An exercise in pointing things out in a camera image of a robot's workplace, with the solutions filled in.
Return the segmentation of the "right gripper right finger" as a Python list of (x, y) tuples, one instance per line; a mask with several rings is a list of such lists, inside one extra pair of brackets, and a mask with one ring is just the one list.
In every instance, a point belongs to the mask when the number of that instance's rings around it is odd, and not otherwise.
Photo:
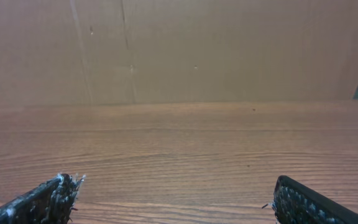
[(286, 175), (278, 177), (268, 206), (279, 224), (358, 224), (358, 213)]

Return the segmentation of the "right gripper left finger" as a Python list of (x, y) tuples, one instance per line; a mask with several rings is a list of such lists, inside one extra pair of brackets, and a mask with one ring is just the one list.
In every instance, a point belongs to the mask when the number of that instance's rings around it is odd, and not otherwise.
[(0, 224), (67, 224), (85, 177), (57, 174), (0, 206)]

